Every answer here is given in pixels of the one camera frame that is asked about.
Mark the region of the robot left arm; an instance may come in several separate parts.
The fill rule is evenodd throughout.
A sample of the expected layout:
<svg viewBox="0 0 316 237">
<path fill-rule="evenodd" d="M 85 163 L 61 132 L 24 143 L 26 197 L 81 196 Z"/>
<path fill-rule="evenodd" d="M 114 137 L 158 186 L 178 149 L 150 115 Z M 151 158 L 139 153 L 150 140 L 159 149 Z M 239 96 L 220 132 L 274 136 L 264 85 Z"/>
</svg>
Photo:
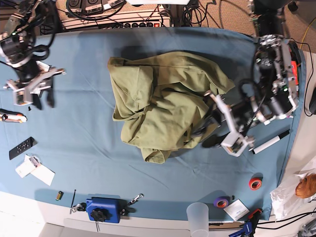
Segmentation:
<svg viewBox="0 0 316 237">
<path fill-rule="evenodd" d="M 258 123 L 268 125 L 275 119 L 286 119 L 298 108 L 297 76 L 292 57 L 297 45 L 290 40 L 284 18 L 286 0 L 251 0 L 248 7 L 255 28 L 255 53 L 251 61 L 250 78 L 238 85 L 241 102 L 230 106 L 219 95 L 207 91 L 213 101 L 193 137 L 201 137 L 214 122 L 226 122 L 229 132 L 214 136 L 213 146 L 239 157 L 245 149 L 254 150 L 255 139 L 248 135 Z"/>
</svg>

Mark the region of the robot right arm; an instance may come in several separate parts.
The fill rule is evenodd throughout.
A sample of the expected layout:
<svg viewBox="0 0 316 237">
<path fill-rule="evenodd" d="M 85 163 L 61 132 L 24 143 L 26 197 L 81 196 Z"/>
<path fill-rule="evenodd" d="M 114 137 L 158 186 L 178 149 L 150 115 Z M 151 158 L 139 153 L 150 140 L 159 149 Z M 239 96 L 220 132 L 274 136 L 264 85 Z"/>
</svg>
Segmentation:
<svg viewBox="0 0 316 237">
<path fill-rule="evenodd" d="M 35 28 L 48 18 L 54 23 L 50 41 L 47 45 L 37 45 Z M 18 76 L 17 80 L 7 80 L 3 87 L 12 90 L 16 106 L 34 105 L 42 109 L 40 98 L 45 91 L 48 106 L 55 106 L 54 76 L 65 74 L 65 70 L 43 61 L 50 55 L 58 20 L 54 0 L 24 0 L 19 3 L 0 34 L 0 55 L 5 59 L 4 64 Z"/>
</svg>

